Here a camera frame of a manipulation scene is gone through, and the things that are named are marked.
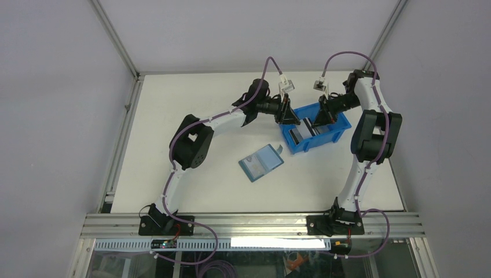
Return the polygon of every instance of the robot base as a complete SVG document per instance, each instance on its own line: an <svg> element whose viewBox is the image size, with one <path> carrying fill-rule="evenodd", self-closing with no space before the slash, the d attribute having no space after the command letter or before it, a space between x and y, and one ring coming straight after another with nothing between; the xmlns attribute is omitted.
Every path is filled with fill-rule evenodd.
<svg viewBox="0 0 491 278"><path fill-rule="evenodd" d="M179 218L188 221L194 221L195 217L191 215L179 215ZM178 232L180 236L192 236L194 234L194 225L179 222L173 218L162 214L155 204L150 206L147 215L140 218L140 236L175 236Z"/></svg>
<svg viewBox="0 0 491 278"><path fill-rule="evenodd" d="M307 234L309 236L364 235L365 229L361 219L355 224L343 224L331 221L328 215L309 215L307 216Z"/></svg>

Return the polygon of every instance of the small object in bin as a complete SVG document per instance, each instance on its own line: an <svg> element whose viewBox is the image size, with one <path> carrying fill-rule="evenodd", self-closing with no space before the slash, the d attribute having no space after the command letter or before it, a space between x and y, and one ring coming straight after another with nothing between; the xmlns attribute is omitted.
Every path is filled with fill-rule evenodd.
<svg viewBox="0 0 491 278"><path fill-rule="evenodd" d="M275 150L271 144L268 144L252 155L240 160L239 165L249 180L254 182L283 164L283 160L280 157L282 150L283 146L281 145L278 150Z"/></svg>
<svg viewBox="0 0 491 278"><path fill-rule="evenodd" d="M312 121L309 118L302 119L299 126L295 126L290 130L290 135L295 145L298 145L307 138L317 136L321 133L323 133L323 129L312 127Z"/></svg>

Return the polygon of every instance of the white wall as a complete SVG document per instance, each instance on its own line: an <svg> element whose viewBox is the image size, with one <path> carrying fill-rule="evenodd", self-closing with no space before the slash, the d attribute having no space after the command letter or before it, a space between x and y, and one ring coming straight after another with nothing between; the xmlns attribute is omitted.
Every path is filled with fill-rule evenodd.
<svg viewBox="0 0 491 278"><path fill-rule="evenodd" d="M0 276L67 275L130 87L88 1L0 3Z"/></svg>
<svg viewBox="0 0 491 278"><path fill-rule="evenodd" d="M320 70L330 54L369 53L397 0L101 0L142 72ZM331 70L362 67L334 59Z"/></svg>
<svg viewBox="0 0 491 278"><path fill-rule="evenodd" d="M393 156L442 277L489 277L491 2L410 1L378 60Z"/></svg>

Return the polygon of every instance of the blue plastic bin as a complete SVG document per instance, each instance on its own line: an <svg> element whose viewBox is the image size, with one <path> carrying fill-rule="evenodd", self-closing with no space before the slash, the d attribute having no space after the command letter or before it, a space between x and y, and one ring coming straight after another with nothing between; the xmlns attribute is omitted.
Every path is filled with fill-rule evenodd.
<svg viewBox="0 0 491 278"><path fill-rule="evenodd" d="M319 112L319 109L320 109L319 103L314 103L294 109L294 111L300 120L304 118L309 118L312 122L314 122L317 113ZM351 128L351 124L348 121L348 119L346 119L346 116L343 113L339 113L338 121L336 123L322 127L323 129L328 131L325 131L314 137L304 139L298 145L295 145L289 133L289 131L294 127L295 125L280 125L281 133L283 134L283 137L285 138L288 148L290 149L292 154L302 151L307 152L308 150L318 147L320 145L324 145L325 143L338 142L338 140L341 138L341 135L343 135L345 130Z"/></svg>

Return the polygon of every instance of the white tabletop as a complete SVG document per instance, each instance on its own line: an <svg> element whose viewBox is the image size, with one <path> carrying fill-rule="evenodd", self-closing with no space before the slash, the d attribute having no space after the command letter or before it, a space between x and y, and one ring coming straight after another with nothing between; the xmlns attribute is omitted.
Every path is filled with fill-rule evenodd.
<svg viewBox="0 0 491 278"><path fill-rule="evenodd" d="M312 89L319 72L286 72L296 89L292 107L317 102ZM344 93L349 72L328 72L332 92ZM168 145L187 114L209 117L226 111L260 73L148 75L145 77L116 187L112 213L136 213L162 193L169 174ZM272 95L278 74L268 72ZM258 115L249 125L213 139L204 163L181 180L182 213L253 213L321 211L330 208L344 187L353 155L350 141L361 108L345 112L353 126L335 144L291 155L272 115ZM284 149L283 165L250 182L238 161L267 144ZM374 174L361 208L402 210L391 167Z"/></svg>

